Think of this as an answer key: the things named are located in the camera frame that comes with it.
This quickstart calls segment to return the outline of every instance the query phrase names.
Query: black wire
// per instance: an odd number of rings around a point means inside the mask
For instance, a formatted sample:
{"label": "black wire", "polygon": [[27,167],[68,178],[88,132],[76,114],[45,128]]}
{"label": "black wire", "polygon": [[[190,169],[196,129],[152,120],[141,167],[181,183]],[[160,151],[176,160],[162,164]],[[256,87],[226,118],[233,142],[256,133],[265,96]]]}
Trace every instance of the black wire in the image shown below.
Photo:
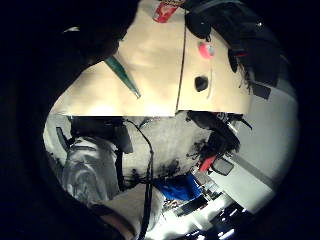
{"label": "black wire", "polygon": [[143,134],[139,127],[132,121],[125,119],[126,122],[131,123],[135,128],[141,133],[142,137],[146,140],[150,148],[150,159],[147,167],[147,176],[146,176],[146,192],[144,195],[144,212],[141,224],[141,230],[138,237],[138,240],[143,240],[146,232],[148,230],[150,213],[151,213],[151,201],[152,201],[152,188],[153,188],[153,148],[149,139]]}

